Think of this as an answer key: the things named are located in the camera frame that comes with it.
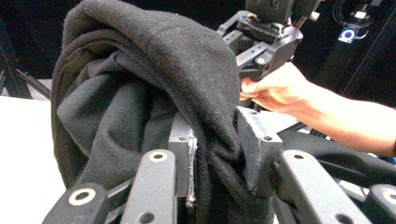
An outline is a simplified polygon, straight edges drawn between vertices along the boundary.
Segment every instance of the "black fabric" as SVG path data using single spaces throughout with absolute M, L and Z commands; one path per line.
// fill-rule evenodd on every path
M 235 57 L 214 31 L 121 1 L 82 1 L 66 17 L 52 80 L 64 183 L 111 189 L 133 177 L 145 152 L 167 148 L 179 111 L 198 139 L 189 222 L 272 223 L 269 200 L 254 197 L 242 177 L 238 85 Z

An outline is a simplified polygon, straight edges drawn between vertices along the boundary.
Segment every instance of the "circular fitting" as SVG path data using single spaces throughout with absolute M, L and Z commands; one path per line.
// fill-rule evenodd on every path
M 149 159 L 155 162 L 166 161 L 166 159 L 168 159 L 168 156 L 163 152 L 153 152 L 149 155 Z
M 69 197 L 69 203 L 74 206 L 86 204 L 95 197 L 96 191 L 94 189 L 78 189 Z
M 396 205 L 396 191 L 394 189 L 382 189 L 381 193 L 388 202 Z
M 256 63 L 259 65 L 265 65 L 265 60 L 263 58 L 256 59 Z

